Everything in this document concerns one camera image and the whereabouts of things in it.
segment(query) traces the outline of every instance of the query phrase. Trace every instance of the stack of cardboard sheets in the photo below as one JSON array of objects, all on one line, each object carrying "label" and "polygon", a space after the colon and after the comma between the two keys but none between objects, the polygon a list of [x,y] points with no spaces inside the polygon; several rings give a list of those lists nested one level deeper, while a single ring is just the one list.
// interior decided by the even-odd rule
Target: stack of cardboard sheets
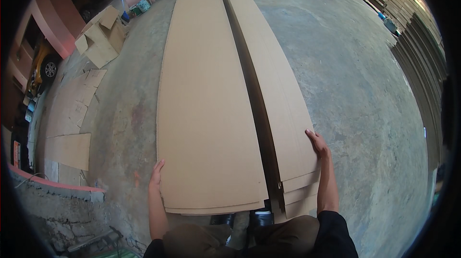
[{"label": "stack of cardboard sheets", "polygon": [[313,131],[280,44],[253,0],[177,0],[164,52],[157,153],[167,212],[317,207]]},{"label": "stack of cardboard sheets", "polygon": [[222,0],[176,0],[158,103],[167,212],[203,215],[264,206],[255,123]]},{"label": "stack of cardboard sheets", "polygon": [[256,3],[224,1],[231,25],[235,25],[237,48],[243,45],[239,53],[253,112],[258,113],[256,129],[269,176],[269,195],[278,201],[287,219],[306,214],[317,207],[320,171],[317,154],[304,133],[314,128],[303,95]]}]

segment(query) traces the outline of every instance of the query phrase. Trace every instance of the cardboard box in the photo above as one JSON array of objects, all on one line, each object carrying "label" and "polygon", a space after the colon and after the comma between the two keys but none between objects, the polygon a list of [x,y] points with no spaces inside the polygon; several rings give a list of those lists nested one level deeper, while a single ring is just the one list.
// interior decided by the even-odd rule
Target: cardboard box
[{"label": "cardboard box", "polygon": [[109,5],[83,28],[75,40],[80,54],[85,54],[98,68],[115,59],[125,40],[118,10]]}]

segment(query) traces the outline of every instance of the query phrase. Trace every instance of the car wheel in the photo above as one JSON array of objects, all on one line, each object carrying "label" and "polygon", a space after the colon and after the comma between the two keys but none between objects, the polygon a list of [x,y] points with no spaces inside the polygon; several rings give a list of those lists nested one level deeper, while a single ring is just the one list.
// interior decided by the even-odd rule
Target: car wheel
[{"label": "car wheel", "polygon": [[60,60],[56,55],[48,55],[43,59],[40,65],[40,76],[44,83],[52,82],[55,79]]},{"label": "car wheel", "polygon": [[88,24],[88,22],[91,20],[91,10],[89,9],[83,9],[80,11],[80,15],[84,19],[85,23]]}]

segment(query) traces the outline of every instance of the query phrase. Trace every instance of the flattened cardboard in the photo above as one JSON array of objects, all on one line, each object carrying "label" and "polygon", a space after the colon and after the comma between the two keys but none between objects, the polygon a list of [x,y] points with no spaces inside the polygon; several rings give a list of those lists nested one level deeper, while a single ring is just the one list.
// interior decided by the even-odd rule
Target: flattened cardboard
[{"label": "flattened cardboard", "polygon": [[318,166],[317,154],[304,133],[305,129],[314,128],[277,38],[253,0],[227,2],[238,21],[257,75],[277,154],[279,180],[314,172]]},{"label": "flattened cardboard", "polygon": [[320,170],[283,181],[282,184],[284,192],[286,193],[299,188],[303,188],[306,185],[311,185],[317,181],[320,181]]},{"label": "flattened cardboard", "polygon": [[242,211],[250,211],[264,207],[264,201],[255,203],[234,205],[229,207],[215,207],[215,208],[202,208],[202,209],[184,209],[184,208],[165,208],[168,213],[187,214],[187,215],[219,215],[229,214]]},{"label": "flattened cardboard", "polygon": [[46,138],[45,159],[88,171],[91,134]]},{"label": "flattened cardboard", "polygon": [[53,102],[46,137],[79,134],[88,106],[107,70],[90,70],[64,85]]},{"label": "flattened cardboard", "polygon": [[305,199],[313,195],[317,195],[318,191],[319,191],[319,183],[316,182],[314,184],[305,186],[303,188],[284,193],[285,205],[295,203],[297,201],[300,201],[302,199]]},{"label": "flattened cardboard", "polygon": [[308,215],[309,211],[317,208],[317,195],[285,205],[285,216],[291,219],[301,215]]},{"label": "flattened cardboard", "polygon": [[268,198],[222,0],[176,0],[157,111],[157,158],[165,159],[161,192],[167,209],[185,212]]}]

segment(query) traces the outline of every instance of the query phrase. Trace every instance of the concrete floor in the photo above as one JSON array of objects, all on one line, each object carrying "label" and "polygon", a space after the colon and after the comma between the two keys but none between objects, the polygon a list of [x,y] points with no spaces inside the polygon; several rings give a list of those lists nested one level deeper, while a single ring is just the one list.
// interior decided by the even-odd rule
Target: concrete floor
[{"label": "concrete floor", "polygon": [[[92,134],[87,182],[107,190],[108,224],[138,241],[139,251],[150,242],[147,185],[175,1],[158,0],[130,23],[81,127]],[[395,39],[362,0],[255,2],[290,62],[314,128],[331,147],[340,212],[359,256],[401,255],[427,217],[430,187],[422,120],[389,49]],[[71,59],[77,69],[91,66],[78,53]],[[209,221],[173,214],[168,219],[171,226]],[[243,232],[248,218],[241,213],[238,219],[236,232]],[[243,238],[235,237],[239,247]]]}]

